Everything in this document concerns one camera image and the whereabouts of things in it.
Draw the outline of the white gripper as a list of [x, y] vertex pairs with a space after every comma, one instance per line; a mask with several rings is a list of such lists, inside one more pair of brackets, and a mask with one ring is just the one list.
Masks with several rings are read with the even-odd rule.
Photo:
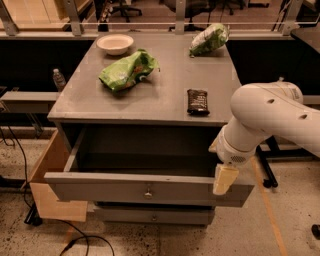
[[209, 146], [210, 153], [216, 153], [223, 164], [215, 168], [213, 193], [224, 195], [235, 182], [239, 175], [239, 169], [234, 166], [245, 164], [255, 154], [255, 150], [242, 151], [232, 146], [225, 138], [225, 129], [222, 128]]

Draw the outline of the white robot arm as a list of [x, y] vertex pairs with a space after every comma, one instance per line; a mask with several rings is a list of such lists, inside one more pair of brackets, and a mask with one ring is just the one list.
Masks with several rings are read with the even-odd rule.
[[247, 84], [234, 92], [230, 107], [232, 118], [209, 147], [221, 160], [215, 168], [215, 195], [229, 190], [238, 167], [273, 135], [320, 156], [320, 111], [303, 104], [296, 85], [280, 81]]

